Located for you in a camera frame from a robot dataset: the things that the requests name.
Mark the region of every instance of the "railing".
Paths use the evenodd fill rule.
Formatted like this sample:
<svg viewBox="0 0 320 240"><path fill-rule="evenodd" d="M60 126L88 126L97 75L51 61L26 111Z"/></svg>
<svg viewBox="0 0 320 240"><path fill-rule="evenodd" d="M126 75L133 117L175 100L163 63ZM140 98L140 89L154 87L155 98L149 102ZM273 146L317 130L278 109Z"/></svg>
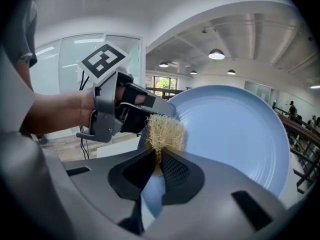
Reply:
<svg viewBox="0 0 320 240"><path fill-rule="evenodd" d="M162 92L163 99L170 99L174 95L182 93L183 90L163 89L163 88L146 88L149 91ZM299 187L306 182L307 187L314 185L320 172L320 133L316 131L300 118L289 115L287 111L281 108L272 107L277 112L281 122L286 129L290 144L290 151L298 157L298 162L302 166L303 173L293 169L293 173L300 177L296 183L297 191L304 194L305 191Z"/></svg>

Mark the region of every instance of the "scrub brush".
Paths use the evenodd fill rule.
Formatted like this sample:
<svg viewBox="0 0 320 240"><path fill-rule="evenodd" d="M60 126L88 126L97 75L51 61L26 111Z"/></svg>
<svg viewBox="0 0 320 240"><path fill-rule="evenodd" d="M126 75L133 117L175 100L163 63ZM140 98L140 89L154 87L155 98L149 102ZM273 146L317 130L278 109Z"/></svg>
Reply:
<svg viewBox="0 0 320 240"><path fill-rule="evenodd" d="M185 127L168 115L152 114L147 120L145 146L154 148L155 162L161 163L161 149L164 147L182 151L184 148Z"/></svg>

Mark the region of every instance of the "black and white square tag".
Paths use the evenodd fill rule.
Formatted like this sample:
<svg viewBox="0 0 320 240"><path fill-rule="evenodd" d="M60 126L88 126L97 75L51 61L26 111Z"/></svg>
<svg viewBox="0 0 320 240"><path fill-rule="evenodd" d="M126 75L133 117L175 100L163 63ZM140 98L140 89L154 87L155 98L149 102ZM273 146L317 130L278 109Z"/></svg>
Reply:
<svg viewBox="0 0 320 240"><path fill-rule="evenodd" d="M107 41L78 64L95 84L99 84L114 69L129 59L129 55Z"/></svg>

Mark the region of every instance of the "shirt sleeve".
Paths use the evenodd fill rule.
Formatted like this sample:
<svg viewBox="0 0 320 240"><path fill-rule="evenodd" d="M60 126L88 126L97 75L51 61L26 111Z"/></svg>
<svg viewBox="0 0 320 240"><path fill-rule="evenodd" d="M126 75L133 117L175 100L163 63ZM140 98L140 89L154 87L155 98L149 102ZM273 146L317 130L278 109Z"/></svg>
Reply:
<svg viewBox="0 0 320 240"><path fill-rule="evenodd" d="M20 60L24 60L29 67L36 64L36 25L36 4L31 1L24 10L13 15L12 21L7 26L3 45L8 58L14 66Z"/></svg>

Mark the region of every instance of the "forearm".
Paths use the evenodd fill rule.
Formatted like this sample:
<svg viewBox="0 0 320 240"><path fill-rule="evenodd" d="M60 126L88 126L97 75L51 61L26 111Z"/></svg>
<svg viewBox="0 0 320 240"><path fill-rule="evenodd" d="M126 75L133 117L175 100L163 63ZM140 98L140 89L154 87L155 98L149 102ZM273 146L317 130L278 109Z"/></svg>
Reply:
<svg viewBox="0 0 320 240"><path fill-rule="evenodd" d="M23 123L29 133L41 135L81 125L89 126L90 114L94 109L92 90L35 95L35 102Z"/></svg>

